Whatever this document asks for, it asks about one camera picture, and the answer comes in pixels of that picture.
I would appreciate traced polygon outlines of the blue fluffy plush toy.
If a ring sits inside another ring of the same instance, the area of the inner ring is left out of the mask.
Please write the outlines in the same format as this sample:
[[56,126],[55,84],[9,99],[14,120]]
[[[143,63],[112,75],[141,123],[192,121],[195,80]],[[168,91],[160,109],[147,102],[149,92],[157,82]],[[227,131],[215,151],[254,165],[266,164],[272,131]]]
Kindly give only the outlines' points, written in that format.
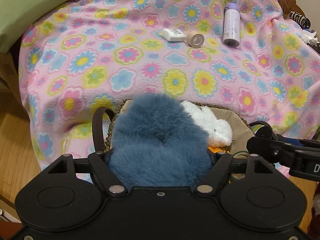
[[194,187],[212,168],[207,139],[178,100],[143,94],[116,118],[108,168],[128,189]]

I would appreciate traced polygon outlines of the green tape roll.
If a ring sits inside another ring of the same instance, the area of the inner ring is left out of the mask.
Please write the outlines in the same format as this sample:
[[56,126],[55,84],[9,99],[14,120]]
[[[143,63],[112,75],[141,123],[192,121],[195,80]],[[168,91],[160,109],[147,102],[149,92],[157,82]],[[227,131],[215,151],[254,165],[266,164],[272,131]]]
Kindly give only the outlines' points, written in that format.
[[[247,159],[249,156],[249,153],[247,151],[240,151],[233,154],[234,159]],[[233,173],[230,176],[229,182],[232,183],[237,180],[241,180],[245,178],[244,173]]]

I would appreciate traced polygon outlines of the black white striped cloth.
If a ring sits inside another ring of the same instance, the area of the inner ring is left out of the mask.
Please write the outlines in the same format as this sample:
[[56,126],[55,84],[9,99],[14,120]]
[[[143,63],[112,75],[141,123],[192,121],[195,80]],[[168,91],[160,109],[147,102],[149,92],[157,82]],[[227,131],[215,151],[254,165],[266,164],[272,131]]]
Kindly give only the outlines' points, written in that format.
[[289,13],[289,18],[295,21],[302,29],[309,29],[311,27],[310,20],[296,11],[291,11]]

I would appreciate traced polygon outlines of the white crumpled plastic bag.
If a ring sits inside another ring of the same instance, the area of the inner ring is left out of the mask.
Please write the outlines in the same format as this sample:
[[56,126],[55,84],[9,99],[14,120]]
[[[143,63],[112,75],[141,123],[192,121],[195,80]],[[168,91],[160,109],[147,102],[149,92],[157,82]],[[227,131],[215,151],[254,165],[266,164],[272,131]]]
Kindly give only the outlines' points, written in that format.
[[311,46],[318,46],[319,40],[316,37],[316,31],[310,31],[309,29],[304,29],[301,32],[301,39],[304,43],[309,44]]

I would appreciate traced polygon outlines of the beige tape roll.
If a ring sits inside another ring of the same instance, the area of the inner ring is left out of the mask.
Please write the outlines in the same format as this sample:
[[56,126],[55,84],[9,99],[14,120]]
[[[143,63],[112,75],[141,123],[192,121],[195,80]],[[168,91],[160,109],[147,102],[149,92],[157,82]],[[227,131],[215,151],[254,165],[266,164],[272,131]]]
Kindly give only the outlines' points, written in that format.
[[186,41],[192,48],[200,48],[204,44],[204,36],[198,31],[190,31]]

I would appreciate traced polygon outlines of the pink floral fleece blanket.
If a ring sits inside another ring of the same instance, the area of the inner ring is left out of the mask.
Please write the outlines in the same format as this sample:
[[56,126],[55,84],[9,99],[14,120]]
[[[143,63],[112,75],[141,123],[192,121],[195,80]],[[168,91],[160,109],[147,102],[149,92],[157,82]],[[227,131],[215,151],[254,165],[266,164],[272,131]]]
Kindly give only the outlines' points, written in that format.
[[[240,46],[223,43],[225,6],[240,9]],[[198,31],[200,48],[165,28]],[[74,0],[22,36],[20,94],[40,168],[93,152],[92,115],[144,92],[231,109],[289,138],[319,128],[319,55],[278,0]]]

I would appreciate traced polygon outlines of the green embroidered cushion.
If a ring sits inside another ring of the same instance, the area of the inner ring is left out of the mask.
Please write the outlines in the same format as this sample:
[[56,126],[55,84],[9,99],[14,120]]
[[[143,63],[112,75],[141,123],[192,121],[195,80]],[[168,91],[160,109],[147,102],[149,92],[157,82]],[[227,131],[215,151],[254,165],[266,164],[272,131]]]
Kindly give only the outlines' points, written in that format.
[[28,27],[68,0],[1,0],[1,53],[9,51]]

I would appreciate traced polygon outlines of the purple white thermos bottle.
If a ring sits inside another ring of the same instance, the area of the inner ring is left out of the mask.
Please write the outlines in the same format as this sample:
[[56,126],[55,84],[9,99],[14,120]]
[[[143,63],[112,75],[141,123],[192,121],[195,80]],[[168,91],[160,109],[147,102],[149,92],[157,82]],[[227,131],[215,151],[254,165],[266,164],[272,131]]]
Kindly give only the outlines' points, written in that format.
[[222,40],[229,47],[240,46],[240,9],[235,3],[225,6]]

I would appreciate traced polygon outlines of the white fluffy plush toy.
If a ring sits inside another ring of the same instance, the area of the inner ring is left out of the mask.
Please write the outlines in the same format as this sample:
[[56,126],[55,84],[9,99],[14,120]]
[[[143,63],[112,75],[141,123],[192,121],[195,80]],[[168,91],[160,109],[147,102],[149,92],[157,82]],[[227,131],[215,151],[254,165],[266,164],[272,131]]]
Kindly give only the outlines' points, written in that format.
[[197,106],[189,101],[182,101],[184,110],[192,117],[195,124],[208,133],[208,145],[213,148],[230,146],[233,132],[230,124],[218,119],[207,106]]

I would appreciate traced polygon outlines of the woven basket with fabric liner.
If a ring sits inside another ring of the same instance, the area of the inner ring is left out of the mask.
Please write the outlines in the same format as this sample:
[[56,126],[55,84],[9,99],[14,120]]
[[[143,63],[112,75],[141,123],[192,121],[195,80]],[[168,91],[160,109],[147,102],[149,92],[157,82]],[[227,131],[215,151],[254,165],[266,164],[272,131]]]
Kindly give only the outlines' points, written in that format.
[[208,145],[207,153],[208,154],[216,153],[216,152],[236,153],[244,150],[246,147],[246,142],[253,135],[249,127],[240,119],[240,117],[237,114],[229,110],[219,109],[219,108],[210,108],[210,109],[214,112],[215,116],[218,119],[226,120],[230,124],[233,132],[233,141],[230,146],[223,147],[223,148],[220,148],[220,147],[213,148]]

